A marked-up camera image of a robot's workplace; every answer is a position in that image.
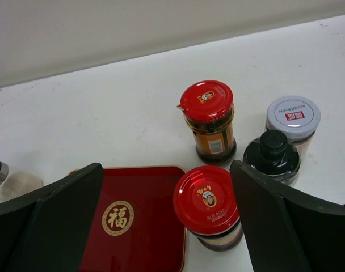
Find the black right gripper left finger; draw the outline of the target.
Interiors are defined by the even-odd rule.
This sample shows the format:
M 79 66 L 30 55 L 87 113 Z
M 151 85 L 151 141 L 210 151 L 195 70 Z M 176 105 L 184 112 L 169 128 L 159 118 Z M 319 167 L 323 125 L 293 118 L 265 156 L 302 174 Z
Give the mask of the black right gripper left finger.
M 0 203 L 0 271 L 78 271 L 103 177 L 92 163 Z

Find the short red-lid chili jar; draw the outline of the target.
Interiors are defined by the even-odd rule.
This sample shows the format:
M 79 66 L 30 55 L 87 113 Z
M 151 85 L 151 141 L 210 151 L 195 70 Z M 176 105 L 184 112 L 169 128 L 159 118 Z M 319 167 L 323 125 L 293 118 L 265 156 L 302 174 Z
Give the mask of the short red-lid chili jar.
M 178 219 L 208 249 L 226 252 L 243 237 L 230 173 L 204 165 L 178 181 L 173 205 Z

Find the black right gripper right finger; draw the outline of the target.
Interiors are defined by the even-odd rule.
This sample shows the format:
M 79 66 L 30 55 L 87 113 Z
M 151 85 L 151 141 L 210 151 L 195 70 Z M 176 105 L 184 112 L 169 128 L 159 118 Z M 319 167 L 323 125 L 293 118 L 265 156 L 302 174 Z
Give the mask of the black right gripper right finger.
M 240 160 L 230 175 L 254 271 L 345 271 L 345 204 L 282 184 Z

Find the glass salt grinder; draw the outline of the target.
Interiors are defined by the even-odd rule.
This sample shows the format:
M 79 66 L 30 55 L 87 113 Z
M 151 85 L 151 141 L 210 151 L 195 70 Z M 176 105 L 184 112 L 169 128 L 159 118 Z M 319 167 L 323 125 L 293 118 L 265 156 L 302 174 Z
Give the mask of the glass salt grinder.
M 0 200 L 8 201 L 43 186 L 38 176 L 0 161 Z

